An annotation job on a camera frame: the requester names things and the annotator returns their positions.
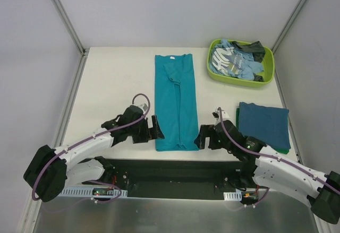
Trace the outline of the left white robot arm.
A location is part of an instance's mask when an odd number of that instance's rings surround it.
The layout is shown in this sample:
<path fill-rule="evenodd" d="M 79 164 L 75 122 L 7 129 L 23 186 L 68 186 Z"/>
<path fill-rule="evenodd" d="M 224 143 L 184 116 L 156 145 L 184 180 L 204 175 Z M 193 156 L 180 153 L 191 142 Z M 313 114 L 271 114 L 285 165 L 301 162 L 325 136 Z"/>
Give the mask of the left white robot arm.
<path fill-rule="evenodd" d="M 64 188 L 92 180 L 102 185 L 113 184 L 113 165 L 102 156 L 91 158 L 91 155 L 112 148 L 128 137 L 133 143 L 164 139 L 157 116 L 151 117 L 152 127 L 149 127 L 147 113 L 145 104 L 130 105 L 124 113 L 102 123 L 83 140 L 56 148 L 40 147 L 23 175 L 32 188 L 32 199 L 49 202 Z"/>

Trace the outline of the teal t-shirt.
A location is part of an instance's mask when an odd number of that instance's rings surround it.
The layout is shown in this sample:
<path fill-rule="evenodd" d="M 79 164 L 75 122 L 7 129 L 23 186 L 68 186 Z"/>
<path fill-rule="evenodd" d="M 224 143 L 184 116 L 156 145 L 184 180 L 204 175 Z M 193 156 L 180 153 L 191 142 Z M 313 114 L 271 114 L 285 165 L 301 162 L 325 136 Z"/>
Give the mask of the teal t-shirt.
<path fill-rule="evenodd" d="M 155 56 L 155 114 L 164 139 L 157 151 L 198 151 L 196 85 L 192 54 Z"/>

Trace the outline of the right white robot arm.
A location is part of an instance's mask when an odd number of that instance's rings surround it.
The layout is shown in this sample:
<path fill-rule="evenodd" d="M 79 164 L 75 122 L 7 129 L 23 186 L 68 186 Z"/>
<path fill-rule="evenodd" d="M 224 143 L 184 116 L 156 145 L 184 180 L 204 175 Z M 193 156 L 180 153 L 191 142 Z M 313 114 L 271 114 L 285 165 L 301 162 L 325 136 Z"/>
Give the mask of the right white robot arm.
<path fill-rule="evenodd" d="M 243 136 L 229 120 L 201 125 L 195 144 L 203 149 L 205 139 L 212 150 L 225 149 L 244 163 L 234 184 L 246 189 L 256 185 L 290 196 L 325 222 L 339 223 L 339 174 L 326 174 L 292 161 L 269 145 Z"/>

